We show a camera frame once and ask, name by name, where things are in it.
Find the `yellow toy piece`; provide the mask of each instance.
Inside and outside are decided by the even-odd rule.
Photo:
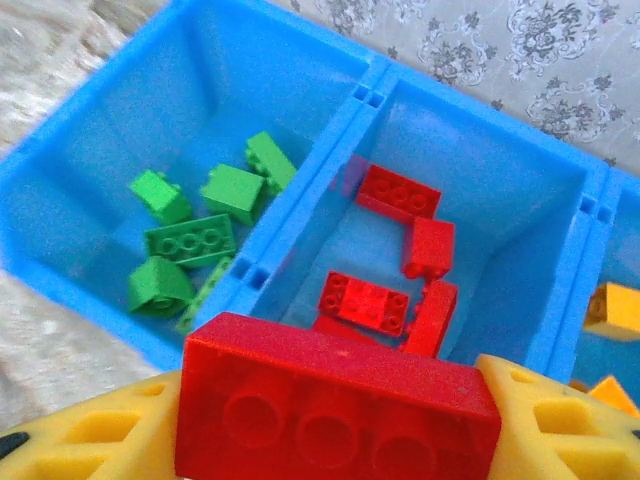
[[[476,367],[502,416],[489,480],[640,479],[640,420],[497,357]]]
[[[593,387],[589,391],[589,395],[613,408],[617,408],[629,415],[640,418],[640,411],[638,411],[638,407],[636,407],[633,400],[631,400],[629,395],[627,395],[627,392],[622,388],[622,385],[618,383],[616,377],[613,375],[609,375],[598,385]]]
[[[0,479],[174,480],[179,395],[177,371],[12,428],[0,437],[30,438],[0,455]]]
[[[584,328],[622,342],[640,340],[640,291],[615,283],[600,285],[589,302]]]

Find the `lego brick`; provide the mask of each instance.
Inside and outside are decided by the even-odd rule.
[[[227,272],[229,267],[231,266],[231,262],[233,261],[233,257],[223,257],[220,259],[216,267],[209,275],[209,278],[204,282],[204,285],[198,290],[196,296],[191,300],[189,306],[184,311],[184,313],[178,319],[176,323],[175,330],[182,334],[188,335],[193,329],[193,320],[198,313],[198,310],[202,307],[202,304],[207,299],[207,297],[211,294],[216,284],[220,281],[222,276]]]
[[[147,253],[183,268],[205,267],[236,253],[229,215],[222,213],[145,232]]]
[[[258,221],[267,201],[263,177],[223,164],[209,172],[200,193],[211,213],[228,213],[249,226]]]
[[[640,420],[506,360],[480,355],[502,417],[489,480],[640,478]]]
[[[318,315],[318,318],[316,318],[311,330],[314,332],[324,333],[325,335],[332,335],[334,337],[348,338],[350,340],[367,343],[369,345],[375,345],[377,343],[370,336],[365,335],[354,327],[328,315]]]
[[[356,203],[369,210],[410,225],[414,217],[433,218],[440,192],[390,170],[371,165]]]
[[[409,336],[402,351],[435,358],[447,333],[457,298],[458,288],[450,283],[435,281],[426,286],[422,302],[416,305],[416,319],[406,328]]]
[[[622,385],[618,383],[613,375],[603,378],[600,383],[589,390],[589,396],[597,398],[607,405],[622,410],[623,412],[640,418],[640,411],[633,403],[633,400],[624,391]]]
[[[0,478],[175,480],[179,394],[172,372],[14,427]]]
[[[480,480],[499,432],[472,367],[231,313],[186,340],[188,478]]]
[[[186,274],[166,258],[151,257],[129,275],[129,310],[172,317],[195,296]]]
[[[184,222],[193,214],[180,186],[169,184],[164,173],[146,170],[129,188],[162,225]]]
[[[296,167],[267,132],[261,132],[247,140],[245,156],[249,166],[266,178],[271,195],[282,193],[296,174]]]
[[[409,297],[347,275],[329,272],[318,310],[361,327],[398,337]]]
[[[584,329],[621,342],[640,340],[640,290],[600,285],[589,302]]]
[[[453,266],[455,225],[417,217],[407,227],[402,251],[402,272],[407,278],[435,280]]]

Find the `toy storage box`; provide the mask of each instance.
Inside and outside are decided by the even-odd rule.
[[[257,267],[260,291],[228,308],[309,327],[329,270],[411,294],[400,272],[404,228],[354,203],[367,165],[442,191],[436,217],[455,222],[460,291],[441,357],[479,353],[545,371],[607,166],[402,66],[376,88]]]
[[[126,313],[127,277],[146,258],[145,229],[156,225],[128,184],[147,168],[166,172],[202,217],[208,171],[219,162],[248,169],[246,140],[266,130],[299,170],[248,238],[236,228],[238,244],[246,238],[260,250],[353,116],[375,103],[370,89],[387,67],[267,3],[170,4],[0,163],[3,267],[157,367],[178,368],[175,319]],[[246,273],[251,256],[242,258]],[[208,273],[197,272],[196,283]],[[247,281],[259,288],[264,278]],[[209,301],[201,313],[220,310]]]
[[[597,285],[606,282],[640,289],[640,180],[615,168],[610,170],[600,199],[597,222],[585,247],[548,374],[560,381],[577,378],[590,385],[613,374],[640,403],[640,343],[582,331],[590,296]]]

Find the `patterned tablecloth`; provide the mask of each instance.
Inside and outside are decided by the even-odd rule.
[[[640,175],[637,1],[276,1]],[[164,3],[0,0],[0,153]],[[4,274],[0,318],[0,428],[154,373]]]

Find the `bin compartment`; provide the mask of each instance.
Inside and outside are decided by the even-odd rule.
[[[640,403],[640,342],[622,342],[582,329],[589,298],[598,285],[612,282],[640,290],[640,180],[611,169],[598,220],[564,320],[564,343],[557,347],[557,375],[594,386],[614,375],[636,404]],[[637,310],[640,323],[640,308]]]
[[[126,314],[127,276],[158,226],[128,184],[164,172],[203,217],[209,170],[248,170],[246,142],[267,131],[298,173],[253,230],[234,225],[238,246],[262,248],[387,66],[263,2],[173,2],[0,165],[4,267],[156,366],[178,367],[175,319]],[[210,271],[194,272],[196,285]]]
[[[444,279],[458,305],[440,356],[543,372],[607,166],[401,66],[376,92],[258,262],[261,289],[229,309],[310,327],[330,270],[420,300],[422,281],[400,271],[405,227],[354,203],[361,156],[441,191],[436,218],[456,225]]]

